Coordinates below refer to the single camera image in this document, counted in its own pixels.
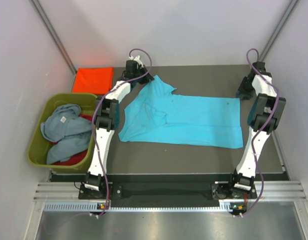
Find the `cyan t shirt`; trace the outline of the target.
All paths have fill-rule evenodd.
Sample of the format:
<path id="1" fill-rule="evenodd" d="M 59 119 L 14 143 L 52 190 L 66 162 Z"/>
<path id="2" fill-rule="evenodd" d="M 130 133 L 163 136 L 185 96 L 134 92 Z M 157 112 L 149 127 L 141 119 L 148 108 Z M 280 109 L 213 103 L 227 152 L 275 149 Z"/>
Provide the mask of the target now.
<path id="1" fill-rule="evenodd" d="M 125 108 L 121 142 L 243 147 L 240 100 L 174 94 L 155 76 Z"/>

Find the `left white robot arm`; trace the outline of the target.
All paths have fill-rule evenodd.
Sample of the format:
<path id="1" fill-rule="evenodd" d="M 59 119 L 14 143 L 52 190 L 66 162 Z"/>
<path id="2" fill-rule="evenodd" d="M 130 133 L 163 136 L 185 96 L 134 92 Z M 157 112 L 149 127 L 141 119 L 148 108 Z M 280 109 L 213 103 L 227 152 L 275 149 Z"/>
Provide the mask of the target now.
<path id="1" fill-rule="evenodd" d="M 115 85 L 98 100 L 92 118 L 92 137 L 95 142 L 91 164 L 86 174 L 84 187 L 96 198 L 109 199 L 109 180 L 106 164 L 110 143 L 120 121 L 120 102 L 136 84 L 147 84 L 154 78 L 149 74 L 140 56 L 129 57 L 125 70 Z"/>

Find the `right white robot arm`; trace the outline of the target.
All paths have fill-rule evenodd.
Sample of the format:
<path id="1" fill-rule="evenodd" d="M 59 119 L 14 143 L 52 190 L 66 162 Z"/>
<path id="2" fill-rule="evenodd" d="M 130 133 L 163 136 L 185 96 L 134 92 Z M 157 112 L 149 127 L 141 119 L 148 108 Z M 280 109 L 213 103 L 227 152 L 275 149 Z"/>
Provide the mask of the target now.
<path id="1" fill-rule="evenodd" d="M 277 129 L 286 105 L 272 84 L 272 75 L 266 71 L 264 62 L 254 62 L 250 73 L 242 80 L 236 96 L 250 100 L 256 96 L 247 118 L 248 140 L 241 161 L 234 170 L 227 192 L 233 198 L 252 192 L 258 160 L 263 146 L 271 133 Z"/>

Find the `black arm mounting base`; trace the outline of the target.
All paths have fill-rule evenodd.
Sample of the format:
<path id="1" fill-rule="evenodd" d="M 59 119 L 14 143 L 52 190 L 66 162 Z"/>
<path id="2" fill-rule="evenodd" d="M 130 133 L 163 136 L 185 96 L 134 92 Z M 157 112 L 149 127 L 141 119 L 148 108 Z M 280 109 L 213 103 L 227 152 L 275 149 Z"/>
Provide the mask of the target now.
<path id="1" fill-rule="evenodd" d="M 80 183 L 82 200 L 104 199 L 106 191 L 117 204 L 122 200 L 134 198 L 139 205 L 142 197 L 152 196 L 161 206 L 172 205 L 176 197 L 190 197 L 200 204 L 204 199 L 224 199 L 231 197 L 233 175 L 215 174 L 110 174 L 97 179 L 100 192 L 88 190 L 83 186 L 90 181 L 86 174 L 52 174 L 51 182 Z"/>

